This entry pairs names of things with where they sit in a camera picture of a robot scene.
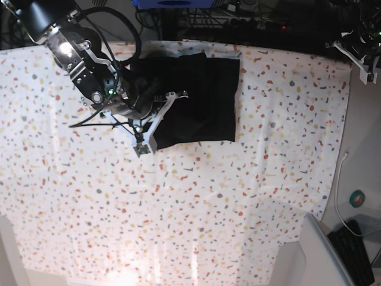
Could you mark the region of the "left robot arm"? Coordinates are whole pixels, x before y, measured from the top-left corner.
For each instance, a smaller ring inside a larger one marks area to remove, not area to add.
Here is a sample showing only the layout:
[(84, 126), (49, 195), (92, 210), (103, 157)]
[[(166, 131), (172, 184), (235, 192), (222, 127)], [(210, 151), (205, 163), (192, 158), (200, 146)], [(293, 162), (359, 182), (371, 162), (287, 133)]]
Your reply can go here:
[(341, 11), (338, 37), (328, 44), (348, 57), (363, 73), (365, 83), (380, 72), (380, 1), (330, 1)]

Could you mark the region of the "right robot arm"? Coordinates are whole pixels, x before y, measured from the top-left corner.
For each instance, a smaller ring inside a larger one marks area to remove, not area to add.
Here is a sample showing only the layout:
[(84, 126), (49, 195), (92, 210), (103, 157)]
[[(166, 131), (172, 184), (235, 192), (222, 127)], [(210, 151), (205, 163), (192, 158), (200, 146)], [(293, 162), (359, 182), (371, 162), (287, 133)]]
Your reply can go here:
[[(153, 133), (175, 100), (188, 97), (186, 91), (162, 92), (161, 80), (146, 79), (128, 69), (142, 52), (138, 31), (122, 13), (109, 7), (81, 10), (75, 1), (2, 1), (23, 25), (33, 43), (45, 45), (56, 63), (65, 70), (82, 94), (84, 104), (122, 127), (136, 145), (152, 138)], [(94, 13), (118, 18), (132, 33), (135, 52), (117, 60), (102, 32), (93, 22), (80, 25)]]

